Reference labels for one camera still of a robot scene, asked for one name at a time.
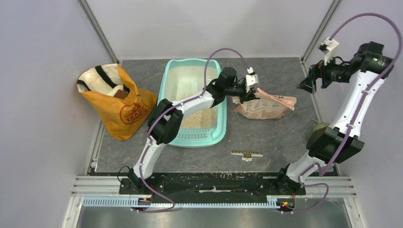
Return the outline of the pink cat litter bag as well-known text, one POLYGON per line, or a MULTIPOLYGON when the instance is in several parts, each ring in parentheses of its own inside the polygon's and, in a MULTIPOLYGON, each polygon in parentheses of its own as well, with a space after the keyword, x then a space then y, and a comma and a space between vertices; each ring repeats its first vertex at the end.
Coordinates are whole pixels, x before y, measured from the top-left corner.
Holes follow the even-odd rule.
POLYGON ((257 89, 255 96, 258 99, 245 101, 242 104, 239 97, 233 97, 232 102, 238 105, 233 111, 247 119, 281 119, 287 110, 294 111, 297 103, 296 97, 270 95, 260 88, 257 89))

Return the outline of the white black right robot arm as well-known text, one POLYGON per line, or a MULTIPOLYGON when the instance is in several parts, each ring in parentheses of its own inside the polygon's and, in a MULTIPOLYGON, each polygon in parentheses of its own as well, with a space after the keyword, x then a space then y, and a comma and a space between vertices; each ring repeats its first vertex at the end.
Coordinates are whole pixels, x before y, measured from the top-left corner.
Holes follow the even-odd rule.
POLYGON ((364 142, 359 140, 361 126, 368 107, 394 67, 394 59, 383 55, 384 45, 370 41, 362 44, 353 58, 337 63, 320 60, 309 67, 308 76, 298 85, 310 93, 316 92, 316 80, 325 89, 333 82, 349 83, 335 120, 313 131, 307 152, 296 162, 282 168, 273 186, 279 194, 290 194, 302 187, 304 178, 315 171, 324 175, 334 163, 342 163, 359 153, 364 142))

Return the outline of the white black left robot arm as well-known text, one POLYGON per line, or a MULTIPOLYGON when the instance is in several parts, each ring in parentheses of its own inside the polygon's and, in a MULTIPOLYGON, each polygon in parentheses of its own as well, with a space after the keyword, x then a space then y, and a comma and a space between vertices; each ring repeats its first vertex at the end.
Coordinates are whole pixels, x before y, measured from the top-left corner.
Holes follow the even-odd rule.
POLYGON ((148 191, 148 178, 153 173, 154 165, 163 148, 176 138, 185 117, 213 108, 227 96, 238 97, 241 103, 254 100, 258 82, 258 75, 252 67, 247 69, 246 76, 241 80, 237 78, 234 68, 225 67, 198 94, 175 102, 161 100, 147 124, 147 139, 141 156, 129 171, 131 188, 138 194, 148 191))

